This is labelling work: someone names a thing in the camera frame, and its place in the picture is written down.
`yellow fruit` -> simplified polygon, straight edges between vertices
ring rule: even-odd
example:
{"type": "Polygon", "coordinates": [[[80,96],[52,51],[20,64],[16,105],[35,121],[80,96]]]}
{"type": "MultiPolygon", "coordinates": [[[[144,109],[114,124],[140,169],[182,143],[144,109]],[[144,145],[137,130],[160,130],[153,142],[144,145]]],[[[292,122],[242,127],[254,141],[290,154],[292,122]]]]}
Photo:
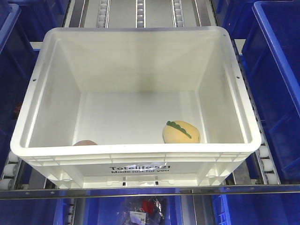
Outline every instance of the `yellow fruit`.
{"type": "Polygon", "coordinates": [[[173,122],[168,121],[167,125],[164,127],[163,130],[163,137],[165,143],[199,143],[200,142],[199,130],[195,128],[193,125],[181,120],[175,120],[173,122]]]}

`blue plastic bin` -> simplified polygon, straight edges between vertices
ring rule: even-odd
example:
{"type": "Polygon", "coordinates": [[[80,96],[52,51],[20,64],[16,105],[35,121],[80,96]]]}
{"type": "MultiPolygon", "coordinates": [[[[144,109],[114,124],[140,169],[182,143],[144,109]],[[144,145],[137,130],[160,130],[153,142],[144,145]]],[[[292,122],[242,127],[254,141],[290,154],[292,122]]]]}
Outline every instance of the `blue plastic bin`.
{"type": "MultiPolygon", "coordinates": [[[[174,193],[174,188],[148,188],[144,191],[142,188],[131,189],[112,189],[103,190],[101,193],[91,191],[92,195],[126,195],[126,194],[167,194],[174,193]]],[[[137,197],[101,197],[101,198],[88,198],[85,200],[85,209],[83,217],[83,225],[116,225],[120,214],[124,210],[124,201],[134,201],[137,197]]],[[[166,200],[165,207],[165,225],[182,225],[182,212],[180,196],[163,196],[166,200]]]]}
{"type": "Polygon", "coordinates": [[[298,225],[300,193],[213,195],[216,225],[298,225]]]}
{"type": "Polygon", "coordinates": [[[285,179],[300,179],[300,2],[256,2],[247,79],[285,179]]]}
{"type": "Polygon", "coordinates": [[[5,1],[0,3],[0,171],[9,152],[17,103],[23,101],[36,55],[17,22],[20,8],[5,1]]]}
{"type": "Polygon", "coordinates": [[[6,225],[66,225],[69,199],[1,200],[0,221],[6,225]]]}
{"type": "Polygon", "coordinates": [[[11,8],[9,7],[6,0],[0,1],[0,29],[4,22],[6,21],[6,18],[8,17],[8,14],[11,12],[11,8]]]}
{"type": "Polygon", "coordinates": [[[69,0],[8,0],[22,10],[20,23],[29,41],[43,41],[47,31],[63,23],[69,0]]]}
{"type": "Polygon", "coordinates": [[[252,6],[259,0],[212,0],[218,24],[232,39],[246,39],[255,20],[252,6]]]}

